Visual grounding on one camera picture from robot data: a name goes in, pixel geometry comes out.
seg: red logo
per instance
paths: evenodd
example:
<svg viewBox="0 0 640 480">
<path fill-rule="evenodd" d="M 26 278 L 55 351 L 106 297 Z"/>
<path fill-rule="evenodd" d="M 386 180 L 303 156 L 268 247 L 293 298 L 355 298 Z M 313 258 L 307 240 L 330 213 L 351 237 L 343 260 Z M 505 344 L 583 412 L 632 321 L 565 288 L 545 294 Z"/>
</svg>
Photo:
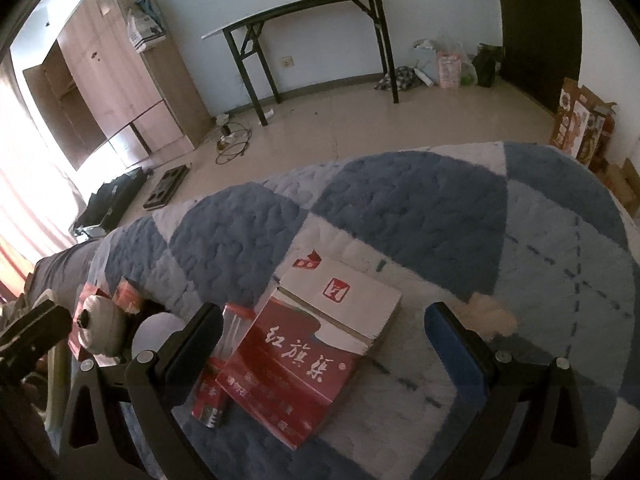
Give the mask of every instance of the red logo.
<svg viewBox="0 0 640 480">
<path fill-rule="evenodd" d="M 322 258 L 320 257 L 320 254 L 313 251 L 306 257 L 306 259 L 297 259 L 291 267 L 296 267 L 298 269 L 315 269 L 316 267 L 318 267 L 318 265 L 320 265 L 321 261 Z"/>
<path fill-rule="evenodd" d="M 351 285 L 348 283 L 345 283 L 343 280 L 339 280 L 338 278 L 334 278 L 329 282 L 329 285 L 324 288 L 324 292 L 322 294 L 331 301 L 340 303 L 347 295 L 350 288 Z"/>
</svg>

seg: cigarette pack lid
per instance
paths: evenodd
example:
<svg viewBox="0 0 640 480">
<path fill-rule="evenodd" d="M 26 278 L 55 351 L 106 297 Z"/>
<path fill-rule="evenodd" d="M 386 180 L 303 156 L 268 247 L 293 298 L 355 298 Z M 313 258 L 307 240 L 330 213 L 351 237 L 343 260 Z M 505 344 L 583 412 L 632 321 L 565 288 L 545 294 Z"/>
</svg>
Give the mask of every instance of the cigarette pack lid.
<svg viewBox="0 0 640 480">
<path fill-rule="evenodd" d="M 402 297 L 400 291 L 316 251 L 300 254 L 281 277 L 280 290 L 371 342 Z"/>
</svg>

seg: bed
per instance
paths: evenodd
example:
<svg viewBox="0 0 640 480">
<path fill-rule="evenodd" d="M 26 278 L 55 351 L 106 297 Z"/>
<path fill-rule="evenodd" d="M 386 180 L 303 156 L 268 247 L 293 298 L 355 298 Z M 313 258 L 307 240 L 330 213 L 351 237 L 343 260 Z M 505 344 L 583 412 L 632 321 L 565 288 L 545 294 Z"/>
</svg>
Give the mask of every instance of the bed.
<svg viewBox="0 0 640 480">
<path fill-rule="evenodd" d="M 437 300 L 495 350 L 540 364 L 569 359 L 594 478 L 640 427 L 640 235 L 589 171 L 546 146 L 383 153 L 234 186 L 111 232 L 86 251 L 86 280 L 113 292 L 126 276 L 187 320 L 204 301 L 258 304 L 308 248 L 397 287 L 402 309 L 349 394 L 295 452 L 237 406 L 216 430 L 193 420 L 188 402 L 176 408 L 221 480 L 430 478 L 474 416 L 424 335 L 424 309 Z"/>
</svg>

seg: table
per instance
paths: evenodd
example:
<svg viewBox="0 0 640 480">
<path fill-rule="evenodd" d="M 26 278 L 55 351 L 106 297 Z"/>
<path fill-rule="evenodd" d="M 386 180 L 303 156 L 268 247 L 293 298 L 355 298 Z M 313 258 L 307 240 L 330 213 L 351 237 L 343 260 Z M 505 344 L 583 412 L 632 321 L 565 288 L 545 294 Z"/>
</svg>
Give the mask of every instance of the table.
<svg viewBox="0 0 640 480">
<path fill-rule="evenodd" d="M 226 25 L 212 30 L 211 32 L 208 32 L 207 34 L 204 34 L 202 36 L 202 39 L 206 40 L 207 38 L 215 36 L 216 34 L 222 33 L 225 35 L 226 42 L 228 43 L 229 49 L 231 50 L 231 54 L 234 57 L 236 65 L 238 66 L 240 77 L 242 78 L 244 86 L 249 93 L 249 97 L 254 104 L 255 111 L 258 114 L 258 118 L 260 119 L 260 123 L 262 124 L 262 126 L 266 126 L 268 123 L 267 119 L 264 117 L 264 112 L 262 111 L 260 101 L 258 101 L 258 96 L 255 94 L 254 86 L 252 85 L 251 80 L 249 79 L 249 75 L 244 66 L 244 60 L 246 58 L 252 56 L 253 54 L 258 55 L 260 63 L 262 64 L 262 68 L 264 69 L 264 73 L 267 76 L 267 81 L 271 86 L 271 91 L 273 91 L 273 96 L 275 97 L 276 102 L 282 102 L 282 97 L 278 92 L 276 83 L 273 80 L 273 75 L 271 75 L 269 65 L 267 64 L 267 60 L 264 57 L 264 52 L 260 47 L 259 38 L 262 33 L 264 23 L 272 20 L 273 18 L 284 16 L 285 14 L 290 14 L 292 12 L 298 12 L 299 10 L 311 9 L 312 7 L 320 7 L 323 5 L 335 4 L 338 2 L 353 2 L 373 20 L 376 29 L 376 39 L 378 40 L 378 48 L 380 50 L 382 72 L 385 74 L 388 72 L 391 79 L 391 91 L 393 93 L 394 102 L 398 102 L 398 85 L 396 84 L 394 58 L 391 52 L 391 41 L 389 40 L 389 31 L 386 27 L 386 17 L 385 11 L 382 6 L 382 0 L 366 0 L 368 6 L 363 3 L 363 0 L 296 0 L 294 2 L 278 7 L 262 10 L 235 22 L 227 23 Z M 246 34 L 244 36 L 244 41 L 242 42 L 242 47 L 238 50 L 236 40 L 234 40 L 231 33 L 241 27 L 246 27 Z M 249 40 L 252 42 L 252 49 L 247 52 L 246 49 Z"/>
</svg>

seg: white curtain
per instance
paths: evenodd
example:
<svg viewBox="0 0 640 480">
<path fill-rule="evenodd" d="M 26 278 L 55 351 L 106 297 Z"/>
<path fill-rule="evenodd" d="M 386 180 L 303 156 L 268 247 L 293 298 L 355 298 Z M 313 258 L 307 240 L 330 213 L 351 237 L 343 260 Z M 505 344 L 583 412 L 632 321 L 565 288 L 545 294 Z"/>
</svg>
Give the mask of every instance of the white curtain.
<svg viewBox="0 0 640 480">
<path fill-rule="evenodd" d="M 0 235 L 36 263 L 75 243 L 69 227 L 84 207 L 33 123 L 7 54 L 0 64 Z"/>
</svg>

